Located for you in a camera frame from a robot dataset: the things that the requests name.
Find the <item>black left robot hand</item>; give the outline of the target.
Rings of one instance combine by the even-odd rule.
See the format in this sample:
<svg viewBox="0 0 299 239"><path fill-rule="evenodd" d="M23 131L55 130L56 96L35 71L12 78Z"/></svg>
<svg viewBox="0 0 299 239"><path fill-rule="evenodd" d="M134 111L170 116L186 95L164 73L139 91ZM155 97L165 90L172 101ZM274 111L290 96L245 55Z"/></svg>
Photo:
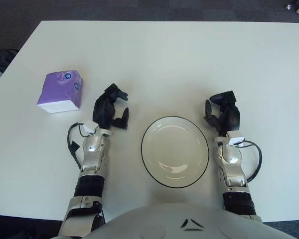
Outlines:
<svg viewBox="0 0 299 239"><path fill-rule="evenodd" d="M117 98L127 101L128 94L121 91L116 84L112 83L95 101L92 121L97 123L99 128L110 129L112 126L121 129L128 128L129 108L125 108L121 118L114 119L114 103Z"/></svg>

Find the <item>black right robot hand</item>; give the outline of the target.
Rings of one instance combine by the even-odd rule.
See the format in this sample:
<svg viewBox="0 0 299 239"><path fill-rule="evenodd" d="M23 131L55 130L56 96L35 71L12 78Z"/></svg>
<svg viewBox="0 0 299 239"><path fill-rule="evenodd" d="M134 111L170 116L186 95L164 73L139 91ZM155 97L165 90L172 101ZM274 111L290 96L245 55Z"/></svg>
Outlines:
<svg viewBox="0 0 299 239"><path fill-rule="evenodd" d="M212 114L211 103L220 107L220 117ZM225 137L227 132L239 130L240 112L235 105L236 98L233 91L213 95L205 101L205 121L216 129L219 136Z"/></svg>

